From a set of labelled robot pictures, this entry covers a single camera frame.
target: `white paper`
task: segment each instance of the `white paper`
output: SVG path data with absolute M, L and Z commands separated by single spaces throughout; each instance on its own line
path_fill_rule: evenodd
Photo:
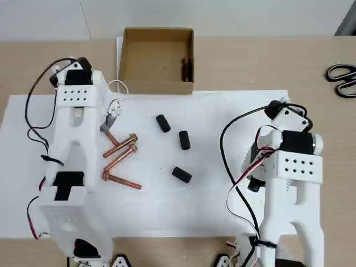
M 224 126 L 234 117 L 286 96 L 286 91 L 194 92 L 191 96 L 130 96 L 122 102 L 122 114 L 111 128 L 119 141 L 131 133 L 138 135 L 138 152 L 112 170 L 112 174 L 142 185 L 135 190 L 100 180 L 95 195 L 102 207 L 102 221 L 114 236 L 227 236 L 246 225 L 225 208 L 231 186 L 220 155 L 219 138 Z M 23 118 L 26 96 L 11 96 L 0 129 L 0 237 L 31 237 L 26 206 L 38 195 L 46 163 L 40 158 L 43 146 L 26 137 Z M 32 96 L 30 120 L 45 125 L 51 116 L 53 96 Z M 163 133 L 155 117 L 164 114 L 171 131 Z M 237 179 L 245 155 L 259 126 L 270 121 L 263 112 L 233 124 L 226 132 L 224 147 L 230 170 Z M 189 133 L 191 149 L 180 148 L 179 131 Z M 53 126 L 42 131 L 51 140 Z M 111 148 L 104 135 L 102 152 Z M 66 161 L 67 170 L 82 170 L 85 160 L 77 150 Z M 105 166 L 109 159 L 98 162 Z M 189 184 L 171 175 L 175 166 L 192 174 Z M 264 189 L 258 194 L 242 192 L 253 207 L 259 223 L 263 218 Z M 235 213 L 251 219 L 246 207 L 233 192 L 230 197 Z M 48 231 L 47 223 L 31 206 L 37 232 Z M 293 227 L 285 233 L 294 233 Z
M 116 37 L 116 79 L 117 80 L 118 80 L 118 72 L 120 71 L 122 43 L 123 43 L 123 36 Z

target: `wooden table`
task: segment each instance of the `wooden table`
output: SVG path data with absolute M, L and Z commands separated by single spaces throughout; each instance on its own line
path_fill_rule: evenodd
M 199 37 L 195 41 L 194 90 L 287 89 L 293 102 L 308 108 L 314 132 L 324 139 L 322 226 L 326 266 L 352 266 L 356 239 L 356 100 L 345 100 L 327 83 L 325 69 L 356 62 L 355 37 Z M 115 75 L 115 41 L 0 43 L 0 116 L 10 94 L 27 94 L 53 60 L 85 56 L 107 80 Z M 47 79 L 37 94 L 52 93 Z M 218 253 L 231 252 L 226 238 L 118 239 L 115 250 L 133 266 L 211 266 Z M 301 255 L 295 238 L 289 250 Z M 50 240 L 0 241 L 0 266 L 65 266 Z

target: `copper bolt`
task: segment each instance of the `copper bolt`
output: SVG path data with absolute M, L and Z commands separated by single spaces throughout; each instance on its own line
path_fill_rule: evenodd
M 182 62 L 182 81 L 191 82 L 192 81 L 191 59 L 188 57 L 184 57 L 181 62 Z
M 112 135 L 109 130 L 107 132 L 105 132 L 105 135 L 107 136 L 107 138 L 109 138 L 109 140 L 112 142 L 112 144 L 114 146 L 119 146 L 120 143 L 116 140 L 116 138 L 114 137 L 114 135 Z
M 130 134 L 130 137 L 126 139 L 124 142 L 120 143 L 118 146 L 113 147 L 112 149 L 106 151 L 102 156 L 109 157 L 111 154 L 115 153 L 117 150 L 122 149 L 123 147 L 127 146 L 129 143 L 136 142 L 138 140 L 136 134 Z
M 129 154 L 132 152 L 136 152 L 137 147 L 134 144 L 131 144 L 128 150 L 126 150 L 124 153 L 120 154 L 116 159 L 111 161 L 105 168 L 104 172 L 108 172 L 111 168 L 113 168 L 116 164 L 118 164 L 120 161 L 122 161 L 124 158 L 126 158 Z
M 116 140 L 114 135 L 112 135 L 109 131 L 109 127 L 104 123 L 100 126 L 100 131 L 103 132 L 106 137 L 113 143 L 114 146 L 120 145 L 120 143 Z
M 130 181 L 127 181 L 123 178 L 120 178 L 120 177 L 117 177 L 117 176 L 114 176 L 114 175 L 111 175 L 107 172 L 103 172 L 102 173 L 102 179 L 104 181 L 107 181 L 107 180 L 110 180 L 110 181 L 113 181 L 113 182 L 118 182 L 119 184 L 121 185 L 127 185 L 127 186 L 130 186 L 130 187 L 133 187 L 135 189 L 139 189 L 141 190 L 142 186 L 139 185 L 139 184 L 136 184 L 134 182 L 130 182 Z

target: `open cardboard box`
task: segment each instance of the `open cardboard box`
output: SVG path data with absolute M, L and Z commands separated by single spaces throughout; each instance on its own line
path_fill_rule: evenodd
M 130 93 L 191 94 L 193 82 L 182 81 L 184 57 L 192 61 L 194 31 L 191 28 L 125 29 L 118 78 Z

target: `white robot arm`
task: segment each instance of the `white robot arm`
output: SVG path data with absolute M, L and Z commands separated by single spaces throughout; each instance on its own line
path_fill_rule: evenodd
M 39 208 L 52 238 L 67 256 L 89 262 L 92 267 L 108 266 L 113 241 L 91 195 L 101 179 L 98 135 L 108 115 L 111 91 L 102 73 L 92 70 L 85 58 L 55 71 L 50 79 L 57 90 L 55 134 L 46 157 L 46 180 L 39 195 Z M 110 115 L 117 116 L 117 107 L 110 108 Z M 86 159 L 83 171 L 60 169 L 72 146 L 82 148 Z
M 259 238 L 250 236 L 239 247 L 239 266 L 304 266 L 302 263 L 276 259 L 276 245 L 283 228 L 292 224 L 301 237 L 307 267 L 324 266 L 324 234 L 320 226 L 320 185 L 323 182 L 323 159 L 319 156 L 323 140 L 308 133 L 312 122 L 299 108 L 273 101 L 265 113 L 271 118 L 268 134 L 251 146 L 243 170 L 260 156 L 261 148 L 273 153 L 250 173 L 249 189 L 258 192 L 265 186 L 265 212 Z M 287 187 L 296 186 L 296 203 L 287 197 Z

